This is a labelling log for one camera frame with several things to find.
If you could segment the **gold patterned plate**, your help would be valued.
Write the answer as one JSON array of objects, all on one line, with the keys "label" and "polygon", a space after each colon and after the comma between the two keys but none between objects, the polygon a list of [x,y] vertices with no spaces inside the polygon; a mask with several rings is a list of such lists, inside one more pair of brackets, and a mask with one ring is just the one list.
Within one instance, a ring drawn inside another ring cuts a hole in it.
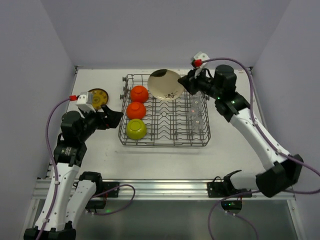
[{"label": "gold patterned plate", "polygon": [[93,95],[92,106],[98,111],[101,109],[102,105],[106,105],[109,101],[109,94],[102,88],[93,88],[89,90]]}]

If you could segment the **cream plate with flower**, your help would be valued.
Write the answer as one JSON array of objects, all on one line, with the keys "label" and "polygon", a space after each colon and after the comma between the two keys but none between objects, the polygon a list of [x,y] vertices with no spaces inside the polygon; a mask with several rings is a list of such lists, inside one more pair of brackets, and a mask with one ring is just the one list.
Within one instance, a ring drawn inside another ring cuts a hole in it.
[{"label": "cream plate with flower", "polygon": [[161,101],[173,101],[179,98],[185,88],[178,82],[181,76],[169,69],[159,69],[151,73],[147,88],[152,96]]}]

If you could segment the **lime green bowl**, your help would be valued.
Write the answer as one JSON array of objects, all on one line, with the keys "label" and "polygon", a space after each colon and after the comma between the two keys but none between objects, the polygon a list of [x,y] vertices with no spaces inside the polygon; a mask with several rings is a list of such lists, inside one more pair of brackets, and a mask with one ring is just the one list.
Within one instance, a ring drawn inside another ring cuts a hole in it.
[{"label": "lime green bowl", "polygon": [[131,119],[126,125],[126,135],[132,140],[140,140],[147,134],[147,127],[141,119]]}]

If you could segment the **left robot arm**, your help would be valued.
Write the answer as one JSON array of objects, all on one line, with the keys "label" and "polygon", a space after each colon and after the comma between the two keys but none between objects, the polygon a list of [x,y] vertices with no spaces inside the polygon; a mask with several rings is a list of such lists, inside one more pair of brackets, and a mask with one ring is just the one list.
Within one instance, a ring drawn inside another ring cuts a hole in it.
[{"label": "left robot arm", "polygon": [[76,226],[90,198],[101,191],[102,176],[84,172],[71,193],[87,151],[86,140],[96,130],[115,129],[123,113],[102,105],[101,111],[69,111],[61,120],[61,134],[53,151],[53,175],[42,211],[25,240],[74,240]]}]

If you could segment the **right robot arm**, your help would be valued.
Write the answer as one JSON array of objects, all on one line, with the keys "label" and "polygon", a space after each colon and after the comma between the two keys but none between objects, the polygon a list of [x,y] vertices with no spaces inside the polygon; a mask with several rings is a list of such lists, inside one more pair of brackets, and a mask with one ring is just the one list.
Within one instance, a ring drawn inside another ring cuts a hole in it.
[{"label": "right robot arm", "polygon": [[215,108],[220,115],[235,127],[247,140],[259,157],[265,171],[255,176],[253,188],[271,198],[297,183],[303,159],[293,156],[283,148],[251,113],[250,103],[236,91],[237,75],[228,65],[219,65],[214,74],[204,68],[200,72],[192,69],[178,79],[188,93],[201,92],[215,100]]}]

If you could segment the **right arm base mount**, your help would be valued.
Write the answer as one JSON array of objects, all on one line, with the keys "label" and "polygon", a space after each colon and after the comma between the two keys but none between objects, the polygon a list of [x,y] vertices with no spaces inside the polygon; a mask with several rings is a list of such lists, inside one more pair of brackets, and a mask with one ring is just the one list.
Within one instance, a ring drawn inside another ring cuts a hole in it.
[{"label": "right arm base mount", "polygon": [[[231,195],[239,194],[240,190],[235,189],[229,183],[224,183],[220,176],[216,176],[212,181],[207,183],[207,193],[209,198],[225,198]],[[238,214],[243,207],[242,200],[224,200],[220,203],[224,211]]]}]

